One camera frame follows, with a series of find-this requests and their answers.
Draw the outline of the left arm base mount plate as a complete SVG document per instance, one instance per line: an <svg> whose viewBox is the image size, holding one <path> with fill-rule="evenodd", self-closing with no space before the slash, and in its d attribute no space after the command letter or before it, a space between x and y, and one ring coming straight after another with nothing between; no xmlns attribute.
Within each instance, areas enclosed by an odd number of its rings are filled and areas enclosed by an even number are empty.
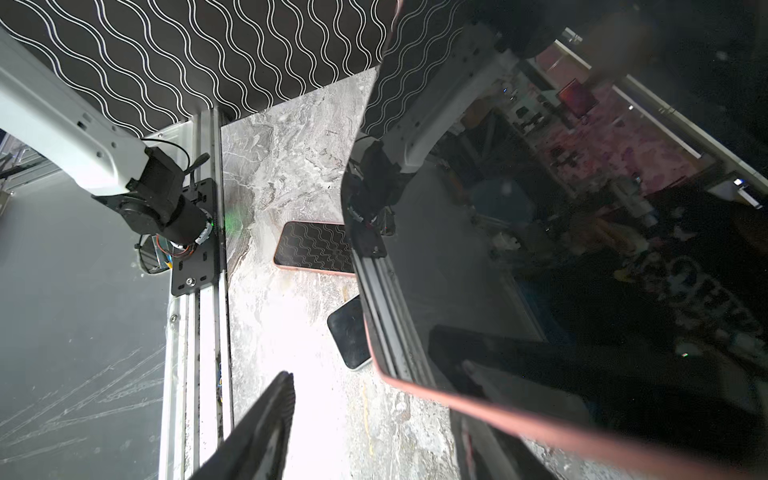
<svg viewBox="0 0 768 480"><path fill-rule="evenodd" d="M215 283L220 273L218 189L212 178L182 189L183 210L171 242L181 246L172 260L171 295L180 297Z"/></svg>

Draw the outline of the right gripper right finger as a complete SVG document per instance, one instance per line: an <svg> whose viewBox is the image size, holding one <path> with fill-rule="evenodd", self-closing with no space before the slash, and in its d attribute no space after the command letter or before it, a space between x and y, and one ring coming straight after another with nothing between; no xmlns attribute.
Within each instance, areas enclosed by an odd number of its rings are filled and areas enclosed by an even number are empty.
<svg viewBox="0 0 768 480"><path fill-rule="evenodd" d="M555 479L519 438L462 413L450 413L460 479Z"/></svg>

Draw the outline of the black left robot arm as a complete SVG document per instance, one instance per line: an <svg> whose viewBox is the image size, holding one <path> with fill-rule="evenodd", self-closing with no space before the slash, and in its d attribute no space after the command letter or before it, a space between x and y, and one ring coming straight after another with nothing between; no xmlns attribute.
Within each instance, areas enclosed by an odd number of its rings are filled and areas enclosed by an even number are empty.
<svg viewBox="0 0 768 480"><path fill-rule="evenodd" d="M7 32L1 34L1 128L137 234L188 247L213 231L212 215L184 194L189 170L112 124Z"/></svg>

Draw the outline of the black smartphone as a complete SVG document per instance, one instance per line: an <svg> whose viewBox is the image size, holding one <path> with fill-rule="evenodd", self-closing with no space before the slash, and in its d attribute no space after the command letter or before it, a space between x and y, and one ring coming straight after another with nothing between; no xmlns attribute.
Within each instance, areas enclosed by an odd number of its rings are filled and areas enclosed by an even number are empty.
<svg viewBox="0 0 768 480"><path fill-rule="evenodd" d="M342 188L392 377L767 471L767 5L379 1Z"/></svg>

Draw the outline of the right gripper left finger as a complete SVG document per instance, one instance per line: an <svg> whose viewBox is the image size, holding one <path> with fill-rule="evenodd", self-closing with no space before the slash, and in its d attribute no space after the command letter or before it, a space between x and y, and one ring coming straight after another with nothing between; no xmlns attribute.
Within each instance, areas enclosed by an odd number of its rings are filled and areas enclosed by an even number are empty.
<svg viewBox="0 0 768 480"><path fill-rule="evenodd" d="M294 376L282 371L192 480L280 480L295 412Z"/></svg>

